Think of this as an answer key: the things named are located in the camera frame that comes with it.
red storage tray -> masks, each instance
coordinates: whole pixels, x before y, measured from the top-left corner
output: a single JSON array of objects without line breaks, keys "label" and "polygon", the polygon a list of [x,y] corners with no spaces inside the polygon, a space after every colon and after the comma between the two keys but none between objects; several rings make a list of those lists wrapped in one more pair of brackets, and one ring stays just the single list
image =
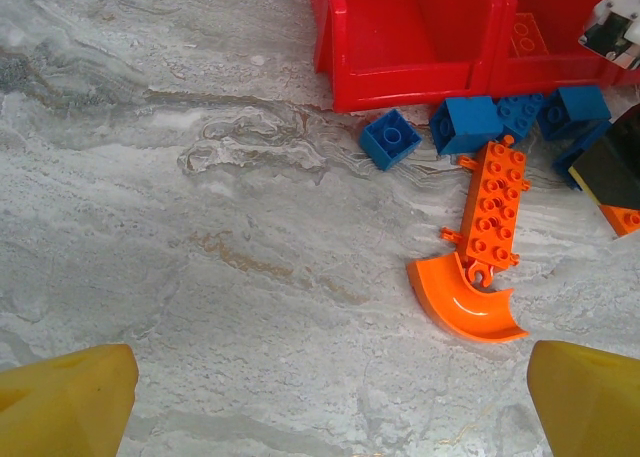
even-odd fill
[{"label": "red storage tray", "polygon": [[489,94],[503,97],[551,92],[561,86],[612,85],[620,67],[578,43],[599,1],[503,0],[507,10]]},{"label": "red storage tray", "polygon": [[640,83],[578,43],[600,0],[312,0],[338,112]]},{"label": "red storage tray", "polygon": [[313,0],[339,112],[484,95],[502,0]]}]

orange curved track piece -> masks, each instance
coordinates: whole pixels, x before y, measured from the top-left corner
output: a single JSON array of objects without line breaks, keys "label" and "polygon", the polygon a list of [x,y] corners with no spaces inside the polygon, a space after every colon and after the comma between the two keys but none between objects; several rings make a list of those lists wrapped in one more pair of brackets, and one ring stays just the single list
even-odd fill
[{"label": "orange curved track piece", "polygon": [[467,281],[457,252],[417,260],[407,270],[420,304],[441,326],[477,342],[508,342],[529,335],[511,316],[513,289],[476,290]]}]

gray marble surface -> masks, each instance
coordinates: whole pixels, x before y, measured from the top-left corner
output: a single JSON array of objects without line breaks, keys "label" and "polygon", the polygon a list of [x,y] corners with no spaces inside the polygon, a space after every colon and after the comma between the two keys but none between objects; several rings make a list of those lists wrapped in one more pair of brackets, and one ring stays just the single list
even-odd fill
[{"label": "gray marble surface", "polygon": [[308,0],[0,0],[0,369],[130,344],[121,456],[550,455],[532,345],[640,357],[640,235],[536,131],[495,282],[531,335],[442,332],[405,264],[451,252],[469,176],[421,107],[425,143],[376,170],[314,40]]}]

blue lego brick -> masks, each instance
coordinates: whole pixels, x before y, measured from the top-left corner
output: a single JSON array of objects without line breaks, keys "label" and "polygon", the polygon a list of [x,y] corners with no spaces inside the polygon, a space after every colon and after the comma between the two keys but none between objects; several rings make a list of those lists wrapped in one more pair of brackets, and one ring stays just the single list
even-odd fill
[{"label": "blue lego brick", "polygon": [[413,152],[420,142],[422,137],[397,110],[369,124],[360,135],[360,147],[385,171]]},{"label": "blue lego brick", "polygon": [[504,125],[501,137],[509,134],[516,143],[524,140],[529,135],[543,104],[542,94],[514,95],[500,99],[498,117]]},{"label": "blue lego brick", "polygon": [[477,152],[503,130],[491,97],[446,99],[430,125],[436,149],[442,155]]},{"label": "blue lego brick", "polygon": [[595,85],[562,87],[542,106],[538,124],[545,140],[577,139],[610,118],[602,92]]},{"label": "blue lego brick", "polygon": [[554,170],[560,174],[560,176],[565,180],[567,185],[572,189],[580,189],[580,185],[576,182],[573,176],[569,173],[569,169],[573,165],[573,163],[578,160],[578,158],[582,155],[583,152],[589,150],[589,148],[604,134],[607,133],[609,128],[611,127],[611,122],[605,120],[604,122],[600,122],[594,129],[590,132],[584,134],[579,139],[571,144],[566,151],[564,151],[560,157],[558,157],[553,162]]}]

orange plastic piece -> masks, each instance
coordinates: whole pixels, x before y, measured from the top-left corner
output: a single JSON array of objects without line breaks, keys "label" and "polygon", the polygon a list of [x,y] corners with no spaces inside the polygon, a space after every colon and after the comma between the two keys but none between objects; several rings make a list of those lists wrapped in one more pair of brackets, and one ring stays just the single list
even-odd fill
[{"label": "orange plastic piece", "polygon": [[473,171],[460,232],[442,230],[442,238],[457,245],[467,268],[467,279],[479,275],[488,287],[493,273],[518,265],[519,256],[511,253],[520,195],[531,183],[524,179],[527,156],[510,149],[513,137],[489,142],[476,160],[461,157],[458,163]]},{"label": "orange plastic piece", "polygon": [[640,229],[640,211],[638,210],[610,205],[601,205],[600,210],[620,237]]},{"label": "orange plastic piece", "polygon": [[513,289],[476,290],[457,252],[412,262],[407,271],[422,308],[441,327],[477,342],[507,342],[528,335],[509,311]]},{"label": "orange plastic piece", "polygon": [[533,14],[516,14],[513,31],[511,32],[511,43],[516,57],[549,55]]}]

